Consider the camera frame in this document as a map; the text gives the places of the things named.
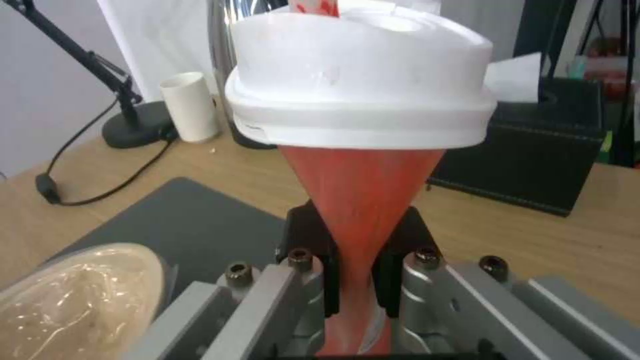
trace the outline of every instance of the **black lamp base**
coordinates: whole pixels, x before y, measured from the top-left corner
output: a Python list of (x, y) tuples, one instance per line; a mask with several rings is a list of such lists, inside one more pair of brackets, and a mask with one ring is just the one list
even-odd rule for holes
[(102, 137), (110, 147), (129, 149), (160, 140), (161, 133), (173, 127), (164, 101), (147, 102), (135, 106), (138, 121), (130, 124), (122, 113), (104, 123)]

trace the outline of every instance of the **white paper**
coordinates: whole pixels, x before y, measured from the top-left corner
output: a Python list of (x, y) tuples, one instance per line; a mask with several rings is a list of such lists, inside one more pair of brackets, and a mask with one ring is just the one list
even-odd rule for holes
[(538, 102), (540, 53), (489, 64), (484, 84), (498, 101)]

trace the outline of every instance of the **silver metal container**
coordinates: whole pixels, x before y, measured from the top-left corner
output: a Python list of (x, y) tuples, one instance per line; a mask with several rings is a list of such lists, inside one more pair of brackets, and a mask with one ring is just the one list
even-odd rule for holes
[(227, 115), (234, 140), (239, 145), (252, 149), (272, 149), (275, 146), (254, 142), (245, 137), (238, 131), (233, 121), (233, 111), (225, 96), (225, 83), (231, 70), (236, 66), (236, 54), (231, 39), (230, 26), (245, 17), (270, 12), (287, 5), (287, 3), (287, 0), (207, 0), (209, 51), (222, 106)]

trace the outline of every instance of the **beige object in plastic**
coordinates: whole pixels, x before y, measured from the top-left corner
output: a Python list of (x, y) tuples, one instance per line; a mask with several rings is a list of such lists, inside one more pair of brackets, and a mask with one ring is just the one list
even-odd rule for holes
[(118, 359), (163, 298), (161, 260), (114, 243), (72, 254), (0, 293), (0, 359)]

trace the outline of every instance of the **gray mat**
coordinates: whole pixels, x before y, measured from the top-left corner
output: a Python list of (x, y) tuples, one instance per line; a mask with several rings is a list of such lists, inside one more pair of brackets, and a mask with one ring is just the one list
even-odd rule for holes
[(55, 256), (112, 242), (145, 245), (178, 265), (173, 299), (191, 282), (215, 282), (227, 265), (244, 260), (264, 268), (275, 259), (284, 221), (176, 178)]

